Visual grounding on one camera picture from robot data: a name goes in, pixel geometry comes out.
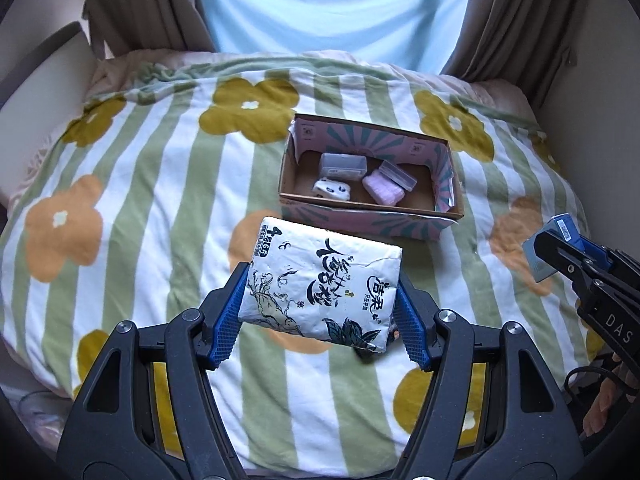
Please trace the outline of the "person's right hand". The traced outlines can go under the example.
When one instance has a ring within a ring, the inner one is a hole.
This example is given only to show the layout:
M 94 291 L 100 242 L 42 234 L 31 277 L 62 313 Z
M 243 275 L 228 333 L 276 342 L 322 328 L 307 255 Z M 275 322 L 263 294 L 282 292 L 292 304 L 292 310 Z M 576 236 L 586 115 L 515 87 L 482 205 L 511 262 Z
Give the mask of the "person's right hand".
M 616 353 L 613 353 L 613 362 L 616 364 L 613 370 L 614 375 L 620 378 L 626 386 L 639 390 L 639 379 L 634 376 L 634 373 Z M 622 388 L 616 385 L 614 380 L 605 378 L 591 408 L 582 420 L 582 432 L 586 437 L 594 436 L 604 428 L 608 418 L 608 410 L 612 408 L 622 392 Z

